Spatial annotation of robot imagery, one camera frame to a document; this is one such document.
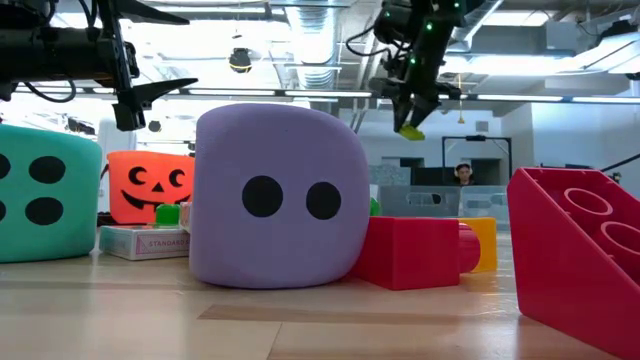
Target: ceiling light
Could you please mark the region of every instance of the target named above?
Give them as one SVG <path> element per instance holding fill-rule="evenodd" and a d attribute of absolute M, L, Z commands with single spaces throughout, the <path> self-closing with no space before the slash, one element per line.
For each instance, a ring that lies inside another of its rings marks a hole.
<path fill-rule="evenodd" d="M 305 102 L 327 102 L 327 103 L 337 103 L 338 99 L 336 98 L 318 98 L 318 97 L 312 97 L 312 98 L 308 98 L 308 97 L 296 97 L 293 98 L 293 101 L 305 101 Z"/>
<path fill-rule="evenodd" d="M 314 70 L 342 70 L 342 66 L 329 66 L 329 65 L 305 65 L 305 64 L 284 64 L 287 69 L 314 69 Z"/>
<path fill-rule="evenodd" d="M 274 96 L 273 90 L 205 90 L 189 89 L 192 95 L 213 95 L 213 96 Z"/>
<path fill-rule="evenodd" d="M 640 50 L 640 33 L 604 37 L 597 47 L 576 55 L 573 66 L 579 69 L 609 71 L 632 60 Z"/>
<path fill-rule="evenodd" d="M 485 101 L 517 101 L 517 102 L 558 102 L 562 96 L 545 95 L 478 95 L 478 100 Z"/>
<path fill-rule="evenodd" d="M 483 23 L 485 26 L 531 26 L 544 25 L 555 11 L 495 11 Z"/>
<path fill-rule="evenodd" d="M 264 14 L 264 8 L 261 7 L 248 7 L 248 8 L 238 8 L 238 7 L 215 7 L 215 6 L 157 6 L 156 10 L 168 13 L 239 13 L 239 14 Z M 271 10 L 272 14 L 275 15 L 284 15 L 284 10 L 280 8 L 275 8 Z"/>
<path fill-rule="evenodd" d="M 465 72 L 502 76 L 547 76 L 566 70 L 564 59 L 549 56 L 482 55 Z"/>
<path fill-rule="evenodd" d="M 468 97 L 469 97 L 469 95 L 467 95 L 467 94 L 462 94 L 462 95 L 460 95 L 460 99 L 451 99 L 451 98 L 449 97 L 449 95 L 444 95 L 444 94 L 440 94 L 440 95 L 438 95 L 438 98 L 439 98 L 440 100 L 451 100 L 451 101 L 466 100 Z"/>
<path fill-rule="evenodd" d="M 109 88 L 93 88 L 92 90 L 96 94 L 113 94 L 115 91 L 114 89 Z"/>
<path fill-rule="evenodd" d="M 640 56 L 636 56 L 633 59 L 620 64 L 615 68 L 609 70 L 610 74 L 635 74 L 640 70 Z"/>
<path fill-rule="evenodd" d="M 639 104 L 640 105 L 640 97 L 577 96 L 577 97 L 574 97 L 571 101 L 575 103 Z"/>
<path fill-rule="evenodd" d="M 294 97 L 346 97 L 346 98 L 370 98 L 371 91 L 313 91 L 313 90 L 288 90 L 286 96 Z"/>
<path fill-rule="evenodd" d="M 76 29 L 83 29 L 87 27 L 87 17 L 81 13 L 58 13 L 56 14 L 50 22 L 51 26 L 54 27 L 72 27 Z M 102 22 L 100 18 L 96 19 L 95 27 L 101 28 Z"/>
<path fill-rule="evenodd" d="M 147 2 L 164 4 L 165 0 L 148 0 Z M 216 7 L 216 6 L 231 6 L 231 5 L 236 5 L 236 6 L 239 7 L 239 5 L 242 5 L 242 4 L 255 3 L 256 0 L 173 0 L 171 2 L 174 3 L 174 4 L 181 4 L 182 3 L 182 4 L 188 4 L 188 5 L 193 5 L 193 4 L 205 5 L 206 4 L 206 5 L 212 6 L 212 7 Z"/>
<path fill-rule="evenodd" d="M 464 56 L 445 56 L 444 65 L 440 66 L 440 74 L 444 73 L 464 73 L 469 66 L 469 60 Z"/>

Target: red plastic block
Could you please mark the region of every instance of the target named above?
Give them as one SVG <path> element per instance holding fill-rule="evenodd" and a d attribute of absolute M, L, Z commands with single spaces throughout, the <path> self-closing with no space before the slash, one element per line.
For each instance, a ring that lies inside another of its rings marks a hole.
<path fill-rule="evenodd" d="M 519 169 L 507 188 L 522 314 L 640 359 L 640 203 L 599 171 Z"/>
<path fill-rule="evenodd" d="M 390 290 L 460 283 L 458 220 L 371 217 L 351 273 Z"/>
<path fill-rule="evenodd" d="M 470 273 L 480 262 L 480 240 L 473 229 L 467 224 L 460 224 L 460 249 L 458 259 L 460 261 L 460 273 Z"/>

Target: wooden floor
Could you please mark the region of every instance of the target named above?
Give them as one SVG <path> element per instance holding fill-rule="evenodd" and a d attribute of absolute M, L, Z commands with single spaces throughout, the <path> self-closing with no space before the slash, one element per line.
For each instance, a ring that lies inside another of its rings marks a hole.
<path fill-rule="evenodd" d="M 599 360 L 518 313 L 510 241 L 500 270 L 458 287 L 391 292 L 348 280 L 220 289 L 186 259 L 108 255 L 0 265 L 2 360 Z"/>

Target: ceiling pipe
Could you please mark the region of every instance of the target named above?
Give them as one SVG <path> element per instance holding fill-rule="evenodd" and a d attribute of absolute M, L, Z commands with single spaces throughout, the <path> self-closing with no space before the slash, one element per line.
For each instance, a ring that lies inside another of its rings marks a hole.
<path fill-rule="evenodd" d="M 198 11 L 167 11 L 167 13 L 180 16 L 189 21 L 198 20 L 219 20 L 219 21 L 275 21 L 288 23 L 287 16 L 284 14 L 268 15 L 264 12 L 198 12 Z"/>
<path fill-rule="evenodd" d="M 455 28 L 449 41 L 447 52 L 469 52 L 471 51 L 473 36 L 480 30 L 485 21 L 493 14 L 504 0 L 486 0 L 465 16 L 467 26 Z"/>
<path fill-rule="evenodd" d="M 294 57 L 303 65 L 331 65 L 338 41 L 338 10 L 326 7 L 287 8 L 294 32 Z M 299 68 L 298 81 L 303 89 L 333 89 L 336 71 L 330 68 Z"/>

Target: yellow toy block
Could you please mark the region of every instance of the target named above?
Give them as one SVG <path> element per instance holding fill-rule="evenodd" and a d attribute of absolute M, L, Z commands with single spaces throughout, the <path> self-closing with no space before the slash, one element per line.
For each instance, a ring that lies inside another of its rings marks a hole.
<path fill-rule="evenodd" d="M 469 225 L 480 241 L 480 261 L 472 273 L 498 270 L 498 240 L 496 219 L 494 218 L 458 218 Z"/>

